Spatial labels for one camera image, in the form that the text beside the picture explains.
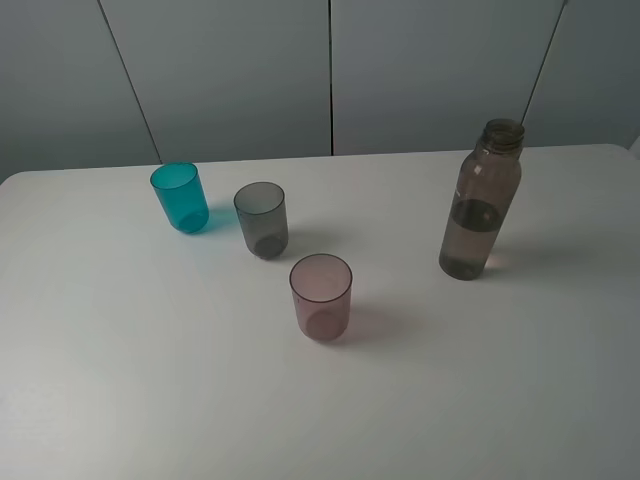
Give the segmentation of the pink translucent plastic cup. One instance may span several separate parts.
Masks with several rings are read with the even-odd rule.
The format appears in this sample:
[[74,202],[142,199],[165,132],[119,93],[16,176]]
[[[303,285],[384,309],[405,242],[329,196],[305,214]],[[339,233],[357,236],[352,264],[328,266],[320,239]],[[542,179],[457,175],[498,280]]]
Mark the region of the pink translucent plastic cup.
[[340,257],[308,255],[292,267],[289,285],[301,332],[318,342],[338,339],[347,329],[353,273]]

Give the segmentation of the teal translucent plastic cup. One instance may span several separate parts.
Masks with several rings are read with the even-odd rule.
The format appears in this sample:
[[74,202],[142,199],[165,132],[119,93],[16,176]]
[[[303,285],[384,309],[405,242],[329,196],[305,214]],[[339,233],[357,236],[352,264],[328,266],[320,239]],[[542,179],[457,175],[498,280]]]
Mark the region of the teal translucent plastic cup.
[[164,164],[151,174],[150,183],[173,228],[192,234],[205,227],[209,207],[194,164]]

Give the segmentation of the grey translucent plastic cup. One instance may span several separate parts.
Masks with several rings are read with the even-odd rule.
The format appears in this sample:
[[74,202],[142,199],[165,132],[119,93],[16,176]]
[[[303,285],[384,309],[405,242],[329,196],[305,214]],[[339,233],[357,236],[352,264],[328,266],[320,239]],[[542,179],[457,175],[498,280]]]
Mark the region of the grey translucent plastic cup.
[[280,256],[289,241],[285,192],[267,181],[243,186],[233,199],[248,250],[258,258]]

